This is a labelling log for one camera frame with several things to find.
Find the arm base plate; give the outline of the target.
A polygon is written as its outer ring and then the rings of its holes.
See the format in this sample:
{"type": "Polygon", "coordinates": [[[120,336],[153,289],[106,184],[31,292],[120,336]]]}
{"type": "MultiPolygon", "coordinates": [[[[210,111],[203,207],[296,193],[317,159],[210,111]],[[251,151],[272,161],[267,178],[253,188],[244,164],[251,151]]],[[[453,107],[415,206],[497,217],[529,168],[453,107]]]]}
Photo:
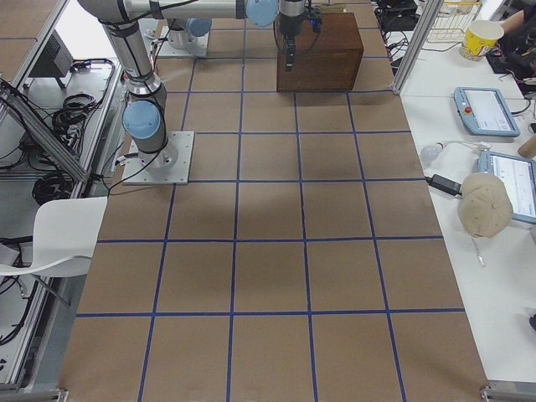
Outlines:
{"type": "Polygon", "coordinates": [[[205,58],[208,44],[209,33],[195,37],[188,31],[169,31],[163,26],[154,54],[164,59],[205,58]]]}
{"type": "Polygon", "coordinates": [[[125,185],[158,185],[188,183],[193,153],[193,131],[168,131],[167,145],[157,156],[139,153],[131,141],[128,158],[121,177],[125,185]]]}

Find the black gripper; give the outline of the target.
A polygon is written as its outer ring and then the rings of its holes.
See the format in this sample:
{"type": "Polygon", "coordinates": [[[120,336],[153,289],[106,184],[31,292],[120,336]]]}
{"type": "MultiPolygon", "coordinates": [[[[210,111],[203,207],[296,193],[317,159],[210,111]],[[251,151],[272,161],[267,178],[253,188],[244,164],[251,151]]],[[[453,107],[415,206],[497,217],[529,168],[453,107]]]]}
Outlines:
{"type": "Polygon", "coordinates": [[[284,37],[285,70],[292,70],[296,60],[295,38],[302,30],[302,13],[287,15],[279,12],[279,31],[284,37]]]}

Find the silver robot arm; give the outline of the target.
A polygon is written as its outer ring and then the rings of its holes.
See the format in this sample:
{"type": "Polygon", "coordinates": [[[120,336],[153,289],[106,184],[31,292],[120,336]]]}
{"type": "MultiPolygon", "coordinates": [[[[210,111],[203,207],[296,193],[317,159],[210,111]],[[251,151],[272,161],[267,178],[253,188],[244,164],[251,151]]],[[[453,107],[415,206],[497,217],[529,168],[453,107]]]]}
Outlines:
{"type": "Polygon", "coordinates": [[[175,49],[184,49],[188,44],[195,43],[198,38],[208,34],[212,22],[211,18],[168,19],[168,42],[175,49]]]}
{"type": "Polygon", "coordinates": [[[277,22],[285,68],[290,71],[296,59],[296,36],[306,15],[304,1],[81,1],[80,6],[105,29],[136,100],[154,95],[162,87],[144,48],[140,19],[235,18],[249,19],[258,26],[277,22]]]}

